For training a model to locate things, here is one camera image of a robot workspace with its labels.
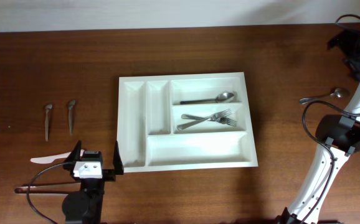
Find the metal tablespoon silver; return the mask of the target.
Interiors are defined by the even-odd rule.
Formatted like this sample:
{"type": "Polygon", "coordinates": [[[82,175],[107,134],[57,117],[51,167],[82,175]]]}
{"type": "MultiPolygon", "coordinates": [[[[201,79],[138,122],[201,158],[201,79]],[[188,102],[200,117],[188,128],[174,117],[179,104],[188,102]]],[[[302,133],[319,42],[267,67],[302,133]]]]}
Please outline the metal tablespoon silver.
{"type": "Polygon", "coordinates": [[[299,99],[299,104],[304,105],[306,103],[309,103],[312,101],[317,101],[317,100],[320,100],[320,99],[323,99],[326,97],[347,98],[349,95],[350,95],[350,92],[347,89],[338,87],[324,95],[301,98],[301,99],[299,99]]]}

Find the metal tablespoon dark handle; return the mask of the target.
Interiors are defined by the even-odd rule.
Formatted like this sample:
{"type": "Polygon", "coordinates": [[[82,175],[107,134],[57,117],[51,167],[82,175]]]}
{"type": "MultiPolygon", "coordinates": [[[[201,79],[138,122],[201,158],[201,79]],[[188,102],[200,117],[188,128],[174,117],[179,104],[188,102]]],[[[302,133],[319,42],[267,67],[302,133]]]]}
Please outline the metal tablespoon dark handle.
{"type": "Polygon", "coordinates": [[[235,95],[232,92],[223,92],[217,95],[215,98],[203,99],[203,100],[190,100],[190,101],[181,101],[180,105],[191,105],[199,103],[228,103],[235,98],[235,95]]]}

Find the metal fork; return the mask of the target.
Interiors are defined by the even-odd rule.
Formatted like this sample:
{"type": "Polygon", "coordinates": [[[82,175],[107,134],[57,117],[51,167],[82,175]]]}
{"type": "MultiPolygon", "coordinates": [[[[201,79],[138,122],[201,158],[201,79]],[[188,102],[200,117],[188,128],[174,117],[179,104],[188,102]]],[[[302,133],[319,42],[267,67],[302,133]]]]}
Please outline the metal fork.
{"type": "Polygon", "coordinates": [[[220,117],[223,117],[225,115],[230,115],[232,112],[231,109],[227,109],[227,110],[224,110],[224,111],[220,111],[220,112],[216,112],[208,117],[205,117],[205,118],[202,118],[202,119],[198,119],[198,120],[195,120],[195,121],[191,121],[191,122],[188,122],[188,123],[185,123],[185,124],[180,124],[180,125],[177,125],[176,128],[180,131],[184,130],[184,129],[187,129],[187,128],[190,128],[191,126],[194,126],[194,125],[197,125],[199,123],[202,123],[202,122],[205,122],[207,120],[210,120],[210,119],[213,119],[213,120],[216,120],[217,118],[220,118],[220,117]]]}
{"type": "MultiPolygon", "coordinates": [[[[193,119],[193,120],[200,120],[200,119],[204,119],[204,117],[200,117],[200,116],[193,116],[193,115],[189,115],[189,114],[182,114],[181,115],[182,119],[193,119]]],[[[220,118],[209,118],[208,121],[214,121],[220,124],[226,124],[229,126],[233,126],[236,127],[237,126],[237,121],[228,117],[220,117],[220,118]]]]}

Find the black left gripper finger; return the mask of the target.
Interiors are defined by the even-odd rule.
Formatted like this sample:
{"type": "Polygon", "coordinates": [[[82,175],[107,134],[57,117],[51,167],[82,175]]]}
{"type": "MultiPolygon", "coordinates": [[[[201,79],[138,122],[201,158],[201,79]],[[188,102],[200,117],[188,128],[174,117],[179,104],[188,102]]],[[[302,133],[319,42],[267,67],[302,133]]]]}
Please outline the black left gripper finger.
{"type": "Polygon", "coordinates": [[[65,170],[72,170],[75,166],[75,163],[80,160],[82,150],[82,142],[78,140],[73,151],[67,156],[64,160],[63,168],[65,170]]]}
{"type": "Polygon", "coordinates": [[[116,175],[124,174],[124,166],[120,156],[118,141],[115,142],[115,147],[113,151],[113,166],[116,175]]]}

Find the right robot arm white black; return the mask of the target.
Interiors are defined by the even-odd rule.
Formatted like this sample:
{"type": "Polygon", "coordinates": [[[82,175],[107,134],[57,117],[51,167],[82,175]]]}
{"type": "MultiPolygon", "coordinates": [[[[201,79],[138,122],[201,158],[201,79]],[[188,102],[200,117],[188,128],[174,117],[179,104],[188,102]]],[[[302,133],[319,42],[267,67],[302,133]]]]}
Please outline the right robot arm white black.
{"type": "MultiPolygon", "coordinates": [[[[338,46],[345,54],[344,64],[360,76],[360,30],[344,26],[328,42],[328,48],[338,46]]],[[[360,85],[356,91],[360,95],[360,85]]],[[[326,115],[319,123],[316,133],[307,135],[318,144],[315,159],[295,199],[295,207],[285,208],[274,223],[317,223],[320,206],[328,194],[333,180],[350,155],[360,151],[360,112],[342,110],[331,103],[324,105],[336,110],[337,115],[326,115]]]]}

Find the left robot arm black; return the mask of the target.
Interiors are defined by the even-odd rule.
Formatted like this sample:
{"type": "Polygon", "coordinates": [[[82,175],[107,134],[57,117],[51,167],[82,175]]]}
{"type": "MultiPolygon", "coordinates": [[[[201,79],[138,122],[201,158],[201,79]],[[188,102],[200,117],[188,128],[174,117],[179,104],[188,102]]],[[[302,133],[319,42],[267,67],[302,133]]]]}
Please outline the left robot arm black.
{"type": "Polygon", "coordinates": [[[80,183],[80,189],[64,198],[62,212],[65,223],[100,223],[105,183],[116,181],[116,172],[103,168],[100,151],[82,152],[81,149],[82,142],[78,141],[64,160],[64,169],[80,183]]]}

